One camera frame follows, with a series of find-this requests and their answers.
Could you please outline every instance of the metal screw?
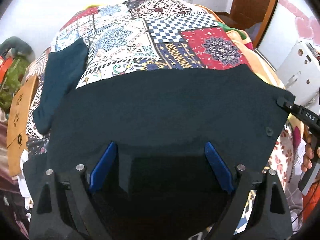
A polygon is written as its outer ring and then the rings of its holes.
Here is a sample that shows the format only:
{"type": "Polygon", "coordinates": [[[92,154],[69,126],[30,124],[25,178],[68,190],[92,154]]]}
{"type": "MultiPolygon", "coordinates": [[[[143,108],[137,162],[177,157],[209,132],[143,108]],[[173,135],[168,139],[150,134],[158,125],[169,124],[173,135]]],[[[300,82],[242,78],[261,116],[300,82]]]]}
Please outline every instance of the metal screw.
{"type": "Polygon", "coordinates": [[[273,135],[273,130],[270,127],[266,127],[266,134],[267,136],[272,136],[273,135]]]}
{"type": "Polygon", "coordinates": [[[83,164],[78,164],[76,166],[77,171],[82,171],[84,169],[84,165],[83,164]]]}
{"type": "Polygon", "coordinates": [[[276,175],[277,173],[276,173],[276,171],[275,170],[273,170],[273,169],[270,169],[269,170],[269,173],[272,175],[272,176],[274,176],[274,175],[276,175]]]}
{"type": "Polygon", "coordinates": [[[244,170],[245,170],[245,166],[244,166],[243,164],[239,164],[239,165],[237,166],[237,169],[238,169],[239,171],[244,171],[244,170]]]}
{"type": "Polygon", "coordinates": [[[52,169],[48,169],[45,174],[47,174],[48,176],[51,175],[53,173],[53,170],[52,169]]]}

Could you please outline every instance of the blue floral pattern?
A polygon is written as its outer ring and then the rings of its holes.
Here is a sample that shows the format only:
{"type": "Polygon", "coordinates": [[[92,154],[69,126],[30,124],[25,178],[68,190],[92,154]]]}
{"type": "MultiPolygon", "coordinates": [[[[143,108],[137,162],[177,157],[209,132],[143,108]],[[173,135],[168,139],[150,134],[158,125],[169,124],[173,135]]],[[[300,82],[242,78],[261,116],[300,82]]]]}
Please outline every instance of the blue floral pattern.
{"type": "Polygon", "coordinates": [[[210,37],[204,39],[202,47],[205,48],[205,53],[210,54],[212,59],[218,60],[223,65],[237,66],[240,64],[239,58],[241,54],[238,52],[237,46],[232,45],[231,41],[226,41],[223,38],[210,37]]]}
{"type": "Polygon", "coordinates": [[[114,13],[116,12],[120,12],[121,9],[119,7],[119,5],[115,5],[115,6],[105,6],[105,7],[100,7],[99,8],[99,13],[101,16],[112,16],[114,13]]]}
{"type": "Polygon", "coordinates": [[[127,45],[126,38],[130,36],[132,31],[126,30],[123,26],[107,30],[106,33],[95,44],[94,55],[98,49],[109,51],[113,48],[118,48],[127,45]]]}

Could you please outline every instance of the blue and white checkered pattern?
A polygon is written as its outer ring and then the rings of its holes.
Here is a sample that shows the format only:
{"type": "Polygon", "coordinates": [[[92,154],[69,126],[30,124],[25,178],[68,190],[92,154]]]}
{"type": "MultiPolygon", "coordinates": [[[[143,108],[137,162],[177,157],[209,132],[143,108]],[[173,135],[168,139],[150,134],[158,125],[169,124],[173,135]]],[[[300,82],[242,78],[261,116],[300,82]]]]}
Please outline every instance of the blue and white checkered pattern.
{"type": "Polygon", "coordinates": [[[219,26],[210,14],[195,14],[167,19],[148,18],[146,22],[154,43],[184,41],[179,32],[219,26]]]}

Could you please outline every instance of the red fabric patch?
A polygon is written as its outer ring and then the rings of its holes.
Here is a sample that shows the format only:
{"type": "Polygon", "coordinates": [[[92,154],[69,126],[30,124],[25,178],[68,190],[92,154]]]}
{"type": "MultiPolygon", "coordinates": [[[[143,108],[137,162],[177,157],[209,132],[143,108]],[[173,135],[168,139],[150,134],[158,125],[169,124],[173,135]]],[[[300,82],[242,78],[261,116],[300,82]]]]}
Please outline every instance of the red fabric patch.
{"type": "Polygon", "coordinates": [[[225,70],[249,63],[221,28],[183,31],[181,36],[206,68],[225,70]]]}
{"type": "Polygon", "coordinates": [[[85,16],[93,15],[93,14],[98,14],[98,7],[91,7],[91,8],[84,10],[84,11],[78,12],[65,25],[63,25],[63,27],[60,29],[60,31],[62,31],[65,27],[67,27],[71,23],[74,23],[76,20],[78,20],[82,17],[85,17],[85,16]]]}

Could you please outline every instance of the bed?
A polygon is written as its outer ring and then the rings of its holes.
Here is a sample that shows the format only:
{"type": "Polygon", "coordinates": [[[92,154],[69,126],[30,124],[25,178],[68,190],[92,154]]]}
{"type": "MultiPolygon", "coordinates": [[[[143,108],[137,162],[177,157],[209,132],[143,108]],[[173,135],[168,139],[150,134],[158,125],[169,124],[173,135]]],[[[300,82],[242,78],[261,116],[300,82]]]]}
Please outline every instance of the bed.
{"type": "MultiPolygon", "coordinates": [[[[39,77],[26,127],[29,156],[45,154],[50,141],[50,132],[39,133],[33,120],[33,111],[41,102],[48,55],[50,52],[63,50],[79,38],[83,38],[88,46],[89,55],[87,69],[76,88],[133,71],[175,68],[178,65],[182,68],[223,70],[241,63],[246,63],[264,82],[284,88],[269,65],[254,52],[249,36],[242,30],[228,28],[212,10],[204,6],[182,0],[130,0],[115,6],[89,6],[60,29],[51,46],[27,69],[26,79],[35,74],[39,77]],[[172,28],[164,36],[158,35],[163,31],[163,19],[169,19],[167,26],[180,28],[180,32],[172,28]],[[230,54],[233,53],[234,57],[218,64],[206,59],[203,56],[204,49],[198,49],[198,43],[192,38],[201,29],[208,31],[207,40],[210,39],[209,36],[214,36],[220,39],[220,46],[231,46],[230,54]],[[121,38],[110,44],[105,38],[108,35],[118,35],[121,38]]],[[[293,160],[302,132],[302,123],[290,116],[266,163],[264,171],[270,168],[276,170],[284,191],[289,181],[288,173],[294,166],[293,160]]],[[[254,197],[255,192],[250,192],[236,233],[244,230],[254,197]]],[[[202,239],[209,230],[207,228],[189,239],[202,239]]]]}

